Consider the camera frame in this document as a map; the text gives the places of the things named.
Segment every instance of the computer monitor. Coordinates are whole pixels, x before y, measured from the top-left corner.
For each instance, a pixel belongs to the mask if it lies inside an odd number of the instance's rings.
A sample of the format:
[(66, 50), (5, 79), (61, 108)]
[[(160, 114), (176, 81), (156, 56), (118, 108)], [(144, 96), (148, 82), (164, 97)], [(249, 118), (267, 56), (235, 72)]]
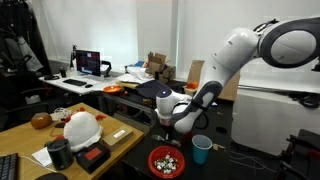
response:
[(77, 71), (100, 76), (100, 53), (95, 51), (76, 50)]

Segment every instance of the black container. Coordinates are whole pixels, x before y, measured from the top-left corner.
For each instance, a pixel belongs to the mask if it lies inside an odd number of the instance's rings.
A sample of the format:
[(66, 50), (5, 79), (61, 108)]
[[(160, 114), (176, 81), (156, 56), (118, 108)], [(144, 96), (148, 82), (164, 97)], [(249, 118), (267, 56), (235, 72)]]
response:
[(60, 138), (52, 141), (47, 146), (47, 149), (56, 170), (66, 169), (74, 161), (70, 143), (67, 139)]
[(66, 70), (63, 67), (60, 68), (60, 74), (61, 74), (61, 77), (67, 77)]

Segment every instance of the orange bowl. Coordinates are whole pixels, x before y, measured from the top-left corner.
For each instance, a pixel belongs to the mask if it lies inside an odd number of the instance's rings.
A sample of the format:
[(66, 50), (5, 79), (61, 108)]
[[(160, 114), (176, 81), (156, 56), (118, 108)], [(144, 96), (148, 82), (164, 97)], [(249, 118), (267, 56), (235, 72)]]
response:
[[(168, 154), (170, 157), (177, 159), (177, 169), (172, 173), (165, 174), (157, 169), (155, 161), (165, 158)], [(178, 177), (183, 172), (185, 168), (185, 160), (183, 154), (177, 148), (171, 146), (159, 146), (150, 153), (148, 158), (148, 166), (156, 176), (164, 179), (172, 179)]]
[(122, 87), (119, 85), (107, 86), (107, 87), (103, 88), (104, 92), (106, 92), (108, 94), (112, 94), (112, 95), (120, 93), (121, 90), (122, 90)]

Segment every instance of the white table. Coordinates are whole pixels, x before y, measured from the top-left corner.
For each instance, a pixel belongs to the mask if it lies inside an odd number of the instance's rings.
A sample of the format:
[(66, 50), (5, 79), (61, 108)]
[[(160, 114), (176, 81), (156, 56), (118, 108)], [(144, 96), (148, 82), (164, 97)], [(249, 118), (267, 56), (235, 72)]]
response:
[[(78, 95), (86, 95), (90, 94), (94, 91), (102, 91), (103, 88), (111, 85), (116, 85), (116, 78), (115, 77), (107, 77), (107, 78), (101, 78), (100, 77), (92, 77), (91, 75), (83, 75), (83, 76), (70, 76), (66, 78), (62, 78), (60, 74), (55, 74), (55, 76), (58, 76), (59, 79), (56, 80), (44, 80), (44, 77), (40, 77), (39, 80), (45, 83), (48, 83), (52, 86), (59, 87), (61, 89), (67, 90), (69, 92), (76, 93)], [(93, 86), (90, 88), (85, 88), (85, 85), (83, 86), (76, 86), (68, 83), (64, 83), (64, 80), (67, 79), (75, 79), (79, 81), (84, 81), (87, 84), (92, 84)], [(103, 101), (104, 97), (98, 97), (99, 100), (99, 108), (100, 111), (106, 112), (107, 106), (105, 105)]]

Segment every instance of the black keyboard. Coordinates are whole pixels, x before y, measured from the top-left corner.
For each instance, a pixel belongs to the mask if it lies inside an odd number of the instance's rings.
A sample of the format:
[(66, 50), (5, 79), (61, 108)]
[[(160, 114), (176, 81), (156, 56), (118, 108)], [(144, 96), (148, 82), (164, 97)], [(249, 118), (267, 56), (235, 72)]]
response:
[(0, 179), (16, 180), (18, 174), (18, 160), (17, 153), (0, 156)]
[(75, 79), (67, 79), (67, 80), (64, 80), (62, 82), (68, 83), (68, 84), (72, 84), (72, 85), (75, 85), (75, 86), (83, 86), (83, 85), (87, 84), (86, 82), (75, 80)]

